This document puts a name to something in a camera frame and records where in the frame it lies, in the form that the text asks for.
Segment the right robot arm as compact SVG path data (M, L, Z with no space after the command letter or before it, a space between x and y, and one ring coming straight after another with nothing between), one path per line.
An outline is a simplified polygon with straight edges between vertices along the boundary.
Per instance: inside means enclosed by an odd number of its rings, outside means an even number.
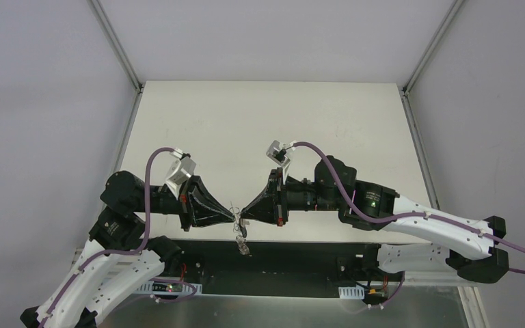
M488 238L506 234L505 220L463 219L442 213L395 190L361 181L356 169L327 156L314 169L314 180L297 180L281 167L271 170L267 185L240 212L243 219L283 226L293 211L336 212L342 223L364 231L398 232L421 238L408 245L376 244L349 265L364 277L404 271L454 272L465 280L494 284L508 273L509 255Z

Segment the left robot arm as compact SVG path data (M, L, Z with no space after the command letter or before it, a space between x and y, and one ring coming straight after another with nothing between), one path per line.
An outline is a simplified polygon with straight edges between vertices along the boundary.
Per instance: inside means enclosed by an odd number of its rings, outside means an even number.
M234 215L206 189L201 177L181 184L180 195L151 185L128 171L112 174L100 198L105 209L89 232L79 259L58 289L42 304L24 310L26 327L97 327L107 315L148 280L180 271L181 248L166 236L144 242L150 213L176 215L183 230L232 223Z

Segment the silver key black head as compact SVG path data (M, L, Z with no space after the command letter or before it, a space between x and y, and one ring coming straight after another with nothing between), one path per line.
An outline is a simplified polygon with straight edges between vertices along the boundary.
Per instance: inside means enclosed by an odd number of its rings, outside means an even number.
M242 219L238 220L238 227L239 227L240 235L243 238L246 238L247 237L247 228L246 228L245 223L244 223L244 221Z

